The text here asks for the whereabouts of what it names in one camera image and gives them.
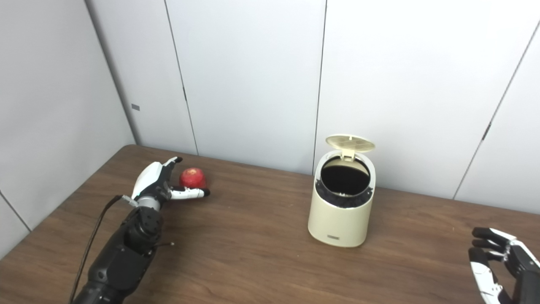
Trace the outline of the black and white left hand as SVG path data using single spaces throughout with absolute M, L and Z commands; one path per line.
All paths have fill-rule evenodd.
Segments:
M 188 200 L 210 196 L 209 189 L 169 185 L 175 165 L 182 161 L 181 157 L 173 157 L 164 164 L 160 162 L 149 164 L 137 177 L 130 201 L 135 205 L 141 205 L 143 201 L 163 204 L 170 200 Z

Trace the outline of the black and white right hand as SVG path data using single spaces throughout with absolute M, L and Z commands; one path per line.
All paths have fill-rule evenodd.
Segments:
M 468 250 L 471 271 L 486 304 L 538 304 L 540 302 L 539 260 L 519 239 L 509 233 L 474 227 Z M 491 268 L 490 261 L 502 263 L 515 279 L 510 296 Z

